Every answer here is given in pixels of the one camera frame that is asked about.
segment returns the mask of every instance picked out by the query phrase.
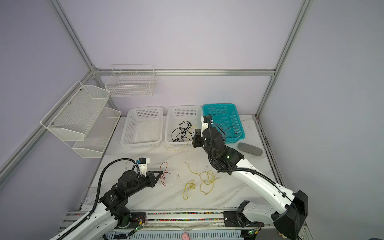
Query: yellow wire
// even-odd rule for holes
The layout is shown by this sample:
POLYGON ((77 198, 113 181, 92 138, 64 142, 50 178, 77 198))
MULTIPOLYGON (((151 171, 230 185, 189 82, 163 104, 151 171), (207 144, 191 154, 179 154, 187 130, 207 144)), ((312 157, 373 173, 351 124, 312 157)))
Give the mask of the yellow wire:
POLYGON ((188 189, 195 189, 196 188, 195 180, 191 180, 191 181, 189 181, 189 183, 187 183, 185 185, 184 191, 183 191, 183 198, 184 198, 185 201, 188 200, 188 196, 187 196, 187 186, 188 186, 188 184, 189 184, 189 188, 188 189))
POLYGON ((219 177, 216 178, 212 170, 209 170, 208 172, 207 172, 207 171, 204 171, 204 172, 201 172, 201 173, 197 173, 197 170, 196 170, 195 172, 192 172, 191 168, 189 167, 189 163, 187 163, 187 164, 188 164, 188 168, 189 168, 189 170, 191 171, 191 173, 198 175, 198 176, 200 177, 200 180, 201 180, 205 185, 213 184, 213 185, 212 185, 212 188, 211 188, 211 190, 209 190, 209 192, 204 192, 203 190, 201 190, 201 185, 202 185, 202 183, 200 184, 200 192, 204 193, 205 195, 209 194, 209 193, 213 190, 213 188, 215 187, 215 181, 216 181, 217 179, 219 179, 219 177), (203 173, 206 173, 206 174, 207 174, 208 181, 202 179, 201 174, 203 174, 203 173))
MULTIPOLYGON (((189 131, 188 131, 188 133, 189 133, 189 135, 192 137, 192 135, 191 135, 191 129, 192 129, 193 127, 191 127, 190 129, 189 129, 189 131)), ((179 150, 175 150, 173 147, 167 147, 167 153, 169 153, 169 149, 170 148, 172 148, 175 152, 178 152, 178 151, 180 151, 180 150, 183 150, 186 146, 188 146, 188 143, 189 143, 189 138, 188 138, 188 142, 187 142, 187 144, 182 148, 182 149, 179 149, 179 150)))

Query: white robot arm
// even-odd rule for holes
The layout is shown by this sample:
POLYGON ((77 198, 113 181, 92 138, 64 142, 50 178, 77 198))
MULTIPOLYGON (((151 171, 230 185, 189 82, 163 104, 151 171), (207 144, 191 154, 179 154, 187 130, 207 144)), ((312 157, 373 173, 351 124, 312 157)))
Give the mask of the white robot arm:
POLYGON ((255 168, 240 152, 227 147, 221 133, 212 127, 212 116, 201 118, 201 129, 195 130, 192 145, 202 147, 209 163, 218 172, 226 172, 247 183, 263 196, 271 206, 244 201, 236 211, 238 225, 251 222, 273 224, 289 239, 296 239, 308 216, 308 197, 302 191, 293 192, 268 178, 255 168))

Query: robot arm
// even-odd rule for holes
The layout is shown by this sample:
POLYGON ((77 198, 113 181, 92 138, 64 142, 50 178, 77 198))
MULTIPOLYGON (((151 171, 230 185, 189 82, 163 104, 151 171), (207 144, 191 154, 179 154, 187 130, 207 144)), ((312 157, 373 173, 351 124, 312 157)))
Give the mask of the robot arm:
POLYGON ((273 223, 277 230, 296 239, 308 215, 308 197, 302 191, 293 192, 268 178, 255 168, 240 152, 227 147, 222 135, 212 127, 212 116, 202 117, 202 128, 195 130, 193 147, 202 147, 210 164, 219 172, 241 179, 263 196, 271 207, 243 202, 237 213, 239 226, 263 220, 273 223))
MULTIPOLYGON (((121 228, 129 226, 135 229, 139 228, 139 226, 144 226, 142 222, 131 222, 131 213, 125 205, 128 203, 128 197, 146 187, 154 187, 163 171, 147 172, 149 158, 141 157, 136 162, 131 159, 118 159, 116 161, 122 160, 134 162, 137 173, 133 171, 133 168, 124 172, 118 179, 118 182, 100 198, 92 210, 60 234, 51 238, 51 240, 94 240, 99 239, 106 232, 112 231, 116 226, 121 228)), ((101 173, 98 189, 100 189, 101 180, 106 168, 101 173)))

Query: tangled cable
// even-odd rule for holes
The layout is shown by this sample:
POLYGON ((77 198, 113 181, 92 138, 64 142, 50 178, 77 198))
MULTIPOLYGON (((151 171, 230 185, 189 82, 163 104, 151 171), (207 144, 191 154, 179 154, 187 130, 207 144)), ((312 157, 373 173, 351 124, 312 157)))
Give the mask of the tangled cable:
POLYGON ((176 128, 175 130, 172 131, 171 133, 171 138, 172 138, 172 141, 174 142, 185 142, 184 141, 184 138, 186 138, 188 141, 192 141, 190 138, 189 138, 189 135, 192 136, 192 132, 190 132, 189 130, 192 128, 192 124, 188 121, 182 121, 180 124, 179 124, 179 127, 176 128), (176 130, 180 130, 180 132, 176 135, 175 139, 173 139, 173 133, 176 131, 176 130))
POLYGON ((195 180, 191 180, 189 181, 189 183, 187 183, 184 187, 184 191, 183 191, 183 198, 184 200, 188 200, 188 196, 187 196, 187 186, 189 184, 189 188, 188 189, 195 189, 196 188, 196 184, 195 184, 195 180))
POLYGON ((167 172, 168 162, 163 162, 163 163, 160 165, 160 171, 161 171, 161 166, 163 166, 164 163, 166 163, 167 165, 166 165, 166 169, 164 170, 163 174, 160 176, 160 181, 161 181, 161 183, 165 186, 166 183, 163 182, 163 180, 164 180, 164 181, 166 180, 166 178, 164 177, 164 174, 169 173, 169 172, 167 172))
POLYGON ((202 183, 200 183, 200 192, 204 193, 205 195, 209 194, 209 193, 213 190, 213 188, 215 187, 215 181, 216 181, 217 179, 219 179, 219 177, 215 177, 214 172, 213 172, 212 170, 209 170, 208 172, 207 172, 207 171, 204 171, 204 172, 201 172, 201 173, 197 173, 197 170, 194 171, 194 172, 192 172, 191 168, 189 167, 189 163, 187 163, 187 164, 188 164, 188 168, 189 168, 189 170, 191 171, 191 173, 198 175, 198 176, 200 177, 200 180, 202 181, 202 183), (204 173, 207 174, 208 180, 204 180, 204 179, 202 179, 201 174, 204 174, 204 173), (211 188, 211 190, 209 190, 209 192, 204 192, 203 190, 201 190, 201 185, 202 185, 203 183, 204 183, 205 185, 211 185, 211 184, 213 184, 213 185, 212 185, 212 188, 211 188))
POLYGON ((223 129, 220 123, 215 123, 215 122, 213 122, 213 123, 214 123, 214 127, 217 127, 218 130, 219 130, 220 132, 222 132, 221 135, 223 136, 224 139, 227 137, 227 133, 224 132, 224 131, 228 131, 231 127, 233 127, 234 131, 236 131, 234 134, 235 134, 235 135, 237 134, 237 129, 236 129, 234 126, 230 126, 230 127, 227 128, 227 129, 223 129))

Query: white plastic basket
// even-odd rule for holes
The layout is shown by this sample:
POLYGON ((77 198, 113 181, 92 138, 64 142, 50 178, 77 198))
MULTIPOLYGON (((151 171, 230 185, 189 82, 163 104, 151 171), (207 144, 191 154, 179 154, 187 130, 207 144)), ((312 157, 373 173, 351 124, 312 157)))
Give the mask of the white plastic basket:
POLYGON ((121 145, 157 147, 163 137, 163 108, 142 107, 128 111, 121 136, 121 145))
POLYGON ((174 142, 172 140, 172 132, 173 132, 173 139, 176 138, 177 134, 181 132, 180 129, 177 129, 179 127, 179 124, 183 121, 188 121, 191 123, 192 132, 195 131, 195 127, 201 128, 201 116, 203 116, 203 109, 200 106, 173 106, 168 109, 167 114, 167 123, 166 123, 166 133, 165 133, 165 141, 168 144, 171 144, 173 146, 184 146, 186 145, 186 141, 188 139, 185 139, 185 142, 174 142))
POLYGON ((152 96, 156 77, 153 65, 111 65, 105 89, 112 97, 152 96))

